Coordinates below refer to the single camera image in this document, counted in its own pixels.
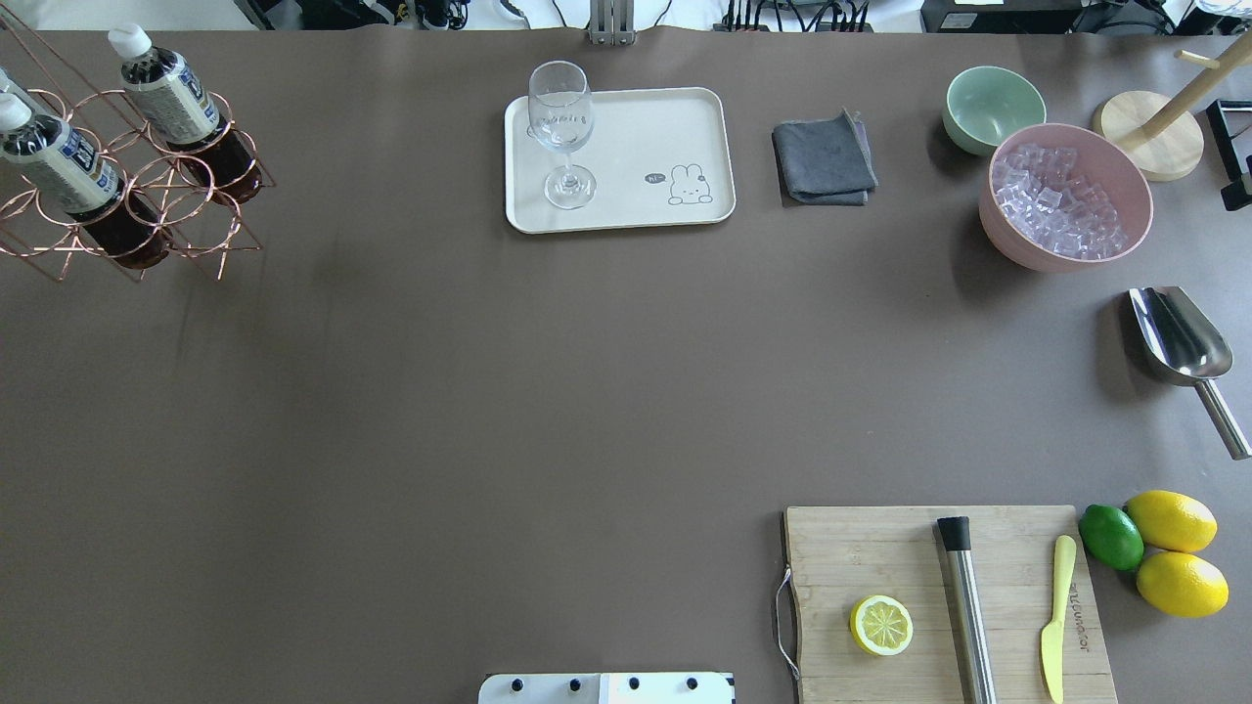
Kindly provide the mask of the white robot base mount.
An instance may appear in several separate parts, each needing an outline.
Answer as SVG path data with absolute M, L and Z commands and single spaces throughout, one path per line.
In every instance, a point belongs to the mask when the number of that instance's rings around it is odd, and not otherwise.
M 735 703 L 730 673 L 625 671 L 496 674 L 487 676 L 478 703 Z

